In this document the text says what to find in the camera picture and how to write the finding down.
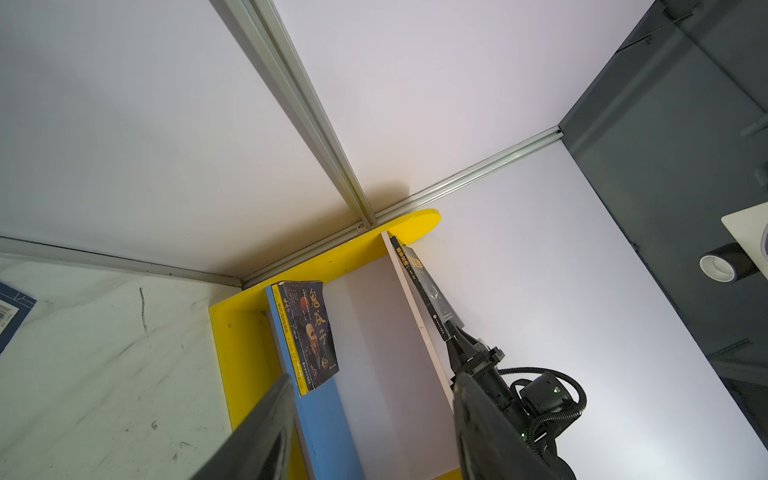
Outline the blue book front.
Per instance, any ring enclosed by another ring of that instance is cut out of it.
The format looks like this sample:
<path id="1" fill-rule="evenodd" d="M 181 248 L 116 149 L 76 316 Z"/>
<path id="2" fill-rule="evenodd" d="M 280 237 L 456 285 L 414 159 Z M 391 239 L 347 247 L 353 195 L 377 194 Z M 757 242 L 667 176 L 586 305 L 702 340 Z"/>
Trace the blue book front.
<path id="1" fill-rule="evenodd" d="M 0 297 L 0 352 L 3 352 L 26 317 L 35 307 L 37 300 L 4 283 L 0 285 Z"/>

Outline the ceiling spotlight upper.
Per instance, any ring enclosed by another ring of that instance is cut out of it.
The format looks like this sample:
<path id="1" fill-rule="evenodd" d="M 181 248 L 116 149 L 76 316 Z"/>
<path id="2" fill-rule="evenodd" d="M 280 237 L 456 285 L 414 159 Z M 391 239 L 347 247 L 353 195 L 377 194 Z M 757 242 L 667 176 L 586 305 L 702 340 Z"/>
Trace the ceiling spotlight upper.
<path id="1" fill-rule="evenodd" d="M 734 283 L 759 272 L 757 265 L 735 242 L 704 254 L 699 267 L 707 277 L 719 283 Z"/>

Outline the black book yellow title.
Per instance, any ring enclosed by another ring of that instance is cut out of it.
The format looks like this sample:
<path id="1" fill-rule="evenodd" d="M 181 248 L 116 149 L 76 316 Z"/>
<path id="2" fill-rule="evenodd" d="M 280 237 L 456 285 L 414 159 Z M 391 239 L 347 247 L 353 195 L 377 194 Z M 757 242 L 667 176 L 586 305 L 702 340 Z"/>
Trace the black book yellow title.
<path id="1" fill-rule="evenodd" d="M 390 243 L 422 299 L 440 337 L 443 341 L 448 342 L 456 336 L 457 329 L 462 328 L 464 323 L 416 252 L 402 243 L 395 235 L 390 236 Z"/>

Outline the yellow pink blue bookshelf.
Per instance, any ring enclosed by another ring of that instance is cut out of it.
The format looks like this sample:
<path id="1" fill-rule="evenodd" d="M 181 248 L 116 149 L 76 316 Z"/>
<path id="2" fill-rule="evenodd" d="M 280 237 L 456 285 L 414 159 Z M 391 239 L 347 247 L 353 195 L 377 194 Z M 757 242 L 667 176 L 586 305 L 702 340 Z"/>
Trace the yellow pink blue bookshelf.
<path id="1" fill-rule="evenodd" d="M 213 305 L 210 319 L 231 425 L 291 373 L 272 303 L 281 281 L 319 281 L 340 369 L 297 395 L 291 479 L 457 479 L 453 394 L 444 345 L 398 255 L 440 214 L 404 215 Z"/>

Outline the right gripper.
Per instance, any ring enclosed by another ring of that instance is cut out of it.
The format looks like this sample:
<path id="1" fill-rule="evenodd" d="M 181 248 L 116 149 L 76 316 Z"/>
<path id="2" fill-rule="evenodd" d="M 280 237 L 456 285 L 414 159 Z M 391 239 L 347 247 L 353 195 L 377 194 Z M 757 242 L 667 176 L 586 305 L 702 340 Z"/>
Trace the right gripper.
<path id="1" fill-rule="evenodd" d="M 492 402 L 522 436 L 522 440 L 546 462 L 558 459 L 558 413 L 531 418 L 521 401 L 519 390 L 546 371 L 558 377 L 554 370 L 540 367 L 498 369 L 503 358 L 498 348 L 488 348 L 466 334 L 452 321 L 445 323 L 449 363 L 458 376 L 467 374 L 485 391 Z"/>

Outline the yellow cartoon cover book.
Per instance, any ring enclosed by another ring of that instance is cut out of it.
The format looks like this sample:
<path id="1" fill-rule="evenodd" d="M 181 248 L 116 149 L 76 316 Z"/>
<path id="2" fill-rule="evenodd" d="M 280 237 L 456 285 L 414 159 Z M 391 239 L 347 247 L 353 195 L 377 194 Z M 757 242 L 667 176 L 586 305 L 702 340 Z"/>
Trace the yellow cartoon cover book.
<path id="1" fill-rule="evenodd" d="M 289 352 L 290 362 L 294 370 L 296 377 L 297 388 L 300 396 L 304 396 L 309 392 L 307 381 L 304 375 L 304 369 L 302 367 L 301 358 L 296 348 L 295 339 L 293 336 L 292 325 L 286 310 L 286 306 L 280 292 L 278 284 L 271 286 L 272 294 L 277 306 L 278 316 L 281 322 L 281 328 L 285 337 L 286 346 Z"/>

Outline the purple old man book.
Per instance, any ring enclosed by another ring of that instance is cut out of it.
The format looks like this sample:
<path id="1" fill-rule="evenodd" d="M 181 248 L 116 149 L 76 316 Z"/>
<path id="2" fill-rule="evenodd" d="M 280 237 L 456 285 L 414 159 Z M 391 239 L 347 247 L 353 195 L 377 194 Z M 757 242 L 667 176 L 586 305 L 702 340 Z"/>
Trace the purple old man book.
<path id="1" fill-rule="evenodd" d="M 323 283 L 284 281 L 278 285 L 310 393 L 339 371 Z"/>

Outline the ceiling air conditioner unit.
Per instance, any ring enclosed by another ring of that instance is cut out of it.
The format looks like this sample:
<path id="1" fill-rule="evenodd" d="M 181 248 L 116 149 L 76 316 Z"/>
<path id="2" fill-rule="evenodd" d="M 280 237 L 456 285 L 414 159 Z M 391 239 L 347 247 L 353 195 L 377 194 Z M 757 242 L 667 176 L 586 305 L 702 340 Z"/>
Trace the ceiling air conditioner unit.
<path id="1" fill-rule="evenodd" d="M 768 203 L 764 202 L 721 218 L 722 224 L 764 277 L 767 269 Z"/>

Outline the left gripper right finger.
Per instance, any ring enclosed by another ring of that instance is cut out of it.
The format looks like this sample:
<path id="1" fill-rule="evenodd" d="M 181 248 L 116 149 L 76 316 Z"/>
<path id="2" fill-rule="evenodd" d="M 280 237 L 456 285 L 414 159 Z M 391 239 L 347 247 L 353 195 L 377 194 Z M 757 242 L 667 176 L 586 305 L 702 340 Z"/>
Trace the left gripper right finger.
<path id="1" fill-rule="evenodd" d="M 454 384 L 454 424 L 465 479 L 554 479 L 502 412 L 469 375 Z"/>

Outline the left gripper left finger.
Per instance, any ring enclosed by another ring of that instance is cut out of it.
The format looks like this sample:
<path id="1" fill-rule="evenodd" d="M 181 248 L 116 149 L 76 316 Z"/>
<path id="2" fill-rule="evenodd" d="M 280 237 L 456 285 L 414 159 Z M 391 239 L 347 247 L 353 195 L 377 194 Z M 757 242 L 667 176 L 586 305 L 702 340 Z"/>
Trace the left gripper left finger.
<path id="1" fill-rule="evenodd" d="M 287 478 L 295 417 L 293 381 L 284 374 L 192 478 Z"/>

